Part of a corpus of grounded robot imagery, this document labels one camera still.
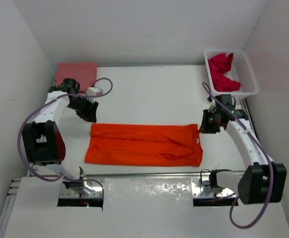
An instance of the white basket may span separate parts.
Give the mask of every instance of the white basket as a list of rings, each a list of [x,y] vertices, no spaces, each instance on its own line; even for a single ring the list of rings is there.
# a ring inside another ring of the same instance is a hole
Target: white basket
[[[225,53],[226,56],[228,56],[230,53],[233,53],[231,71],[225,73],[224,75],[234,81],[238,81],[241,83],[239,91],[218,92],[214,89],[212,76],[209,70],[208,60],[221,53]],[[205,50],[204,56],[210,82],[210,89],[213,95],[217,96],[229,93],[236,99],[244,99],[249,95],[255,95],[259,93],[259,84],[253,73],[250,60],[248,56],[245,54],[245,52],[239,50]]]

